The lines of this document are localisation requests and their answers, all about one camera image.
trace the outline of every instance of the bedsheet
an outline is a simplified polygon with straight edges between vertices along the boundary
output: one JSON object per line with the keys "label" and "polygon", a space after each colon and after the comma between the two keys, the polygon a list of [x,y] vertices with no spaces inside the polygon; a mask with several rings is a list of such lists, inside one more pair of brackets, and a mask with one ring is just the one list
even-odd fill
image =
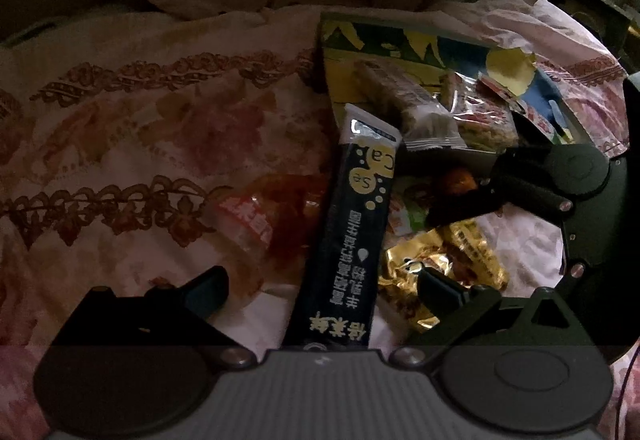
{"label": "bedsheet", "polygon": [[[231,297],[211,322],[259,354],[277,346],[302,262],[258,273],[204,207],[261,175],[328,174],[334,119],[314,73],[324,8],[103,16],[0,49],[0,438],[47,433],[33,370],[95,285],[141,295],[222,264]],[[624,71],[545,0],[339,10],[535,51],[597,146],[625,149]],[[559,229],[512,206],[481,225],[511,271],[510,295],[555,283]],[[383,304],[374,330],[371,346],[385,351],[406,333]]]}

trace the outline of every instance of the ribbed gray surface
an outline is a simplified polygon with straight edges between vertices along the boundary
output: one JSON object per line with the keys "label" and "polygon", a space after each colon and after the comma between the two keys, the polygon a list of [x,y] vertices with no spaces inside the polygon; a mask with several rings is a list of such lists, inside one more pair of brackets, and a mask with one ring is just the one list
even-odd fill
{"label": "ribbed gray surface", "polygon": [[[75,437],[54,433],[51,440]],[[466,422],[420,373],[377,352],[272,352],[223,375],[188,419],[150,440],[504,440]],[[568,440],[598,440],[592,430]]]}

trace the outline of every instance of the gold foil wrapper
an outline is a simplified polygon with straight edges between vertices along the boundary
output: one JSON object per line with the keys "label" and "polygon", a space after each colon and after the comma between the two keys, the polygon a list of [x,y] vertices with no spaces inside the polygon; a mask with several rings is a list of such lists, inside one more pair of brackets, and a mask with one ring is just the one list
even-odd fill
{"label": "gold foil wrapper", "polygon": [[438,318],[418,299],[418,274],[429,266],[466,287],[485,284],[503,290],[509,282],[508,272],[498,262],[474,220],[402,239],[385,253],[378,288],[418,331],[438,323]]}
{"label": "gold foil wrapper", "polygon": [[484,284],[504,290],[509,283],[509,273],[500,265],[476,221],[463,220],[441,229],[445,242],[453,245],[468,258],[469,284]]}

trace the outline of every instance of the black cable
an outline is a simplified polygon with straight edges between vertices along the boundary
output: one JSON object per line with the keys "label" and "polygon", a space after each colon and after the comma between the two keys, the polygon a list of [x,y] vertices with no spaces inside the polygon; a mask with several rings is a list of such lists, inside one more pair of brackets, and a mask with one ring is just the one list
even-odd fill
{"label": "black cable", "polygon": [[631,369],[636,362],[636,357],[640,352],[640,344],[636,346],[636,350],[634,352],[633,357],[631,357],[631,362],[629,363],[629,367],[626,369],[625,379],[622,381],[622,387],[620,388],[620,396],[618,397],[618,405],[616,406],[616,434],[614,436],[615,440],[618,440],[620,436],[620,409],[622,408],[622,400],[625,397],[626,384],[629,381],[629,375],[631,375]]}

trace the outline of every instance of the round joint cover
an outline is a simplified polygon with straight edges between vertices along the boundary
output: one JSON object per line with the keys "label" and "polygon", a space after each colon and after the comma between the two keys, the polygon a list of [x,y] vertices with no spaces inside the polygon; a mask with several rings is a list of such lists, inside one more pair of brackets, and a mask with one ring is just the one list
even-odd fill
{"label": "round joint cover", "polygon": [[126,438],[171,425],[207,395],[211,376],[188,346],[54,346],[34,377],[53,425],[83,438]]}
{"label": "round joint cover", "polygon": [[552,434],[589,422],[607,404],[612,382],[597,348],[497,344],[505,335],[445,356],[442,383],[462,409],[498,428]]}
{"label": "round joint cover", "polygon": [[556,187],[566,195],[584,196],[600,188],[609,174],[609,160],[587,144],[553,146],[545,169]]}

